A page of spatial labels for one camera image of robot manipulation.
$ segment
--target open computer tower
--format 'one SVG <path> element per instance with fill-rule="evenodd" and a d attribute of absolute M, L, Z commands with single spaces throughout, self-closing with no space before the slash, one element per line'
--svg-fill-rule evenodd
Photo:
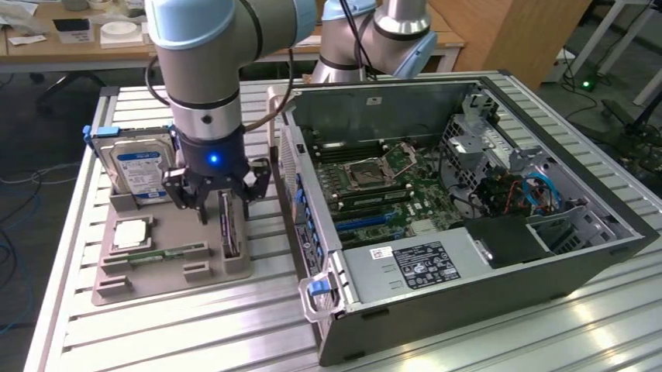
<path fill-rule="evenodd" d="M 485 77 L 292 94 L 273 173 L 322 366 L 568 295 L 657 237 Z"/>

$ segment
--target aluminum workbench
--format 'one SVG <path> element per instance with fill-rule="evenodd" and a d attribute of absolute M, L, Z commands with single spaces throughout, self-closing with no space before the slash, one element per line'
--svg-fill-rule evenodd
<path fill-rule="evenodd" d="M 662 201 L 516 79 L 484 74 L 641 218 L 662 230 Z M 264 114 L 266 87 L 282 83 L 241 84 L 245 122 Z M 169 120 L 169 109 L 144 88 L 105 92 L 94 126 L 141 128 Z M 532 141 L 527 131 L 504 111 L 499 114 L 499 125 L 525 145 Z M 265 140 L 264 130 L 245 135 L 249 157 L 266 154 Z M 322 368 L 316 363 L 312 328 L 302 317 L 273 185 L 265 200 L 250 206 L 250 278 L 95 307 L 90 288 L 109 187 L 99 162 L 86 150 L 29 349 L 29 372 L 662 368 L 660 240 L 565 298 Z"/>

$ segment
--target blue led light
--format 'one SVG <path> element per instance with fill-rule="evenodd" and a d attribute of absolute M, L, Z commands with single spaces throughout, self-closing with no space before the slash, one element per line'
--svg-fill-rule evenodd
<path fill-rule="evenodd" d="M 213 153 L 209 155 L 209 163 L 210 163 L 210 164 L 217 164 L 217 163 L 220 163 L 220 157 L 218 157 L 218 155 L 216 155 L 216 154 L 213 154 Z"/>

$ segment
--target motherboard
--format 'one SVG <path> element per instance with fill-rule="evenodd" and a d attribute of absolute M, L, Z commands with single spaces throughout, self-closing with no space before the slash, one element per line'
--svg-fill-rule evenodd
<path fill-rule="evenodd" d="M 436 233 L 461 221 L 438 182 L 434 146 L 373 141 L 313 149 L 342 249 Z"/>

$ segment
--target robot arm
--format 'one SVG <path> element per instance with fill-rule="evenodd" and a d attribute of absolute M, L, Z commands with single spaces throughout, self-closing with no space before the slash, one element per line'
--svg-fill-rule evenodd
<path fill-rule="evenodd" d="M 436 46 L 425 0 L 346 0 L 369 62 L 396 78 L 413 78 Z M 358 81 L 358 48 L 338 0 L 328 0 L 322 14 L 321 51 L 313 83 Z"/>
<path fill-rule="evenodd" d="M 436 42 L 425 0 L 384 0 L 374 12 L 374 0 L 346 2 L 373 67 L 412 78 Z M 182 158 L 181 169 L 164 177 L 168 194 L 181 209 L 204 209 L 214 190 L 252 201 L 264 196 L 270 174 L 265 159 L 249 164 L 245 158 L 238 69 L 308 37 L 314 1 L 148 0 L 145 12 Z M 313 82 L 360 80 L 356 38 L 338 0 L 324 6 L 321 40 Z M 249 171 L 250 186 L 242 181 Z"/>
<path fill-rule="evenodd" d="M 181 209 L 202 208 L 212 190 L 254 200 L 264 196 L 269 167 L 245 158 L 238 69 L 308 37 L 314 2 L 148 0 L 145 12 L 185 163 L 165 174 L 168 194 Z M 257 181 L 249 187 L 242 180 L 250 169 Z M 181 189 L 184 180 L 192 193 Z"/>

